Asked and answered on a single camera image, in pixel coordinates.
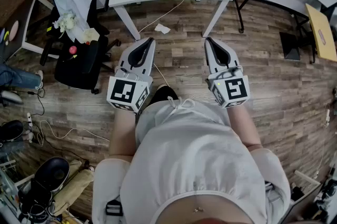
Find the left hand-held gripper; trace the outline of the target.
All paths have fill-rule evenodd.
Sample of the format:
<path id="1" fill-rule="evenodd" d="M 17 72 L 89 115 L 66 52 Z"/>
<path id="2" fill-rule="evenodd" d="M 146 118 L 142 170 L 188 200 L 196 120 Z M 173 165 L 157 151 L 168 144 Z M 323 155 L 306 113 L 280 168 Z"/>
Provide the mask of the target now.
<path id="1" fill-rule="evenodd" d="M 152 37 L 136 41 L 123 51 L 115 75 L 110 76 L 108 83 L 106 100 L 111 106 L 135 114 L 140 111 L 153 82 L 150 73 L 154 52 Z"/>

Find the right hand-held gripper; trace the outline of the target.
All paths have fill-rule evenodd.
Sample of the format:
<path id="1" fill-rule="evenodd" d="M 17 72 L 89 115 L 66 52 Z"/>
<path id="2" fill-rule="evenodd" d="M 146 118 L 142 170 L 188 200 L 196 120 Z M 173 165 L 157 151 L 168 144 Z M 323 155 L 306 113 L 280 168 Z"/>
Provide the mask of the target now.
<path id="1" fill-rule="evenodd" d="M 241 105 L 250 99 L 248 76 L 243 74 L 234 49 L 215 38 L 205 39 L 206 61 L 210 69 L 209 90 L 221 108 Z"/>

